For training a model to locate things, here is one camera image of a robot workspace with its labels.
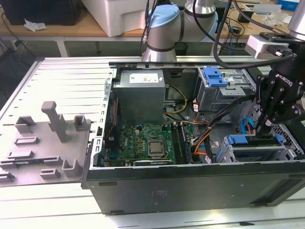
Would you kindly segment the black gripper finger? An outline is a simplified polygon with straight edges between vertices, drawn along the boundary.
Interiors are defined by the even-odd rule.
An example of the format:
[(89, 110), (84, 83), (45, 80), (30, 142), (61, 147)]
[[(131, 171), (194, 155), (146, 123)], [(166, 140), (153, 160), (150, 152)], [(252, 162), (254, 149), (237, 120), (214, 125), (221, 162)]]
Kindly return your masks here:
[(260, 116), (257, 119), (256, 131), (270, 131), (266, 124), (271, 117), (270, 108), (272, 83), (268, 76), (258, 75), (256, 80), (256, 103), (260, 105)]
[(303, 121), (305, 110), (296, 101), (285, 104), (280, 97), (272, 96), (263, 109), (263, 132), (269, 133), (273, 125), (281, 124), (290, 120)]

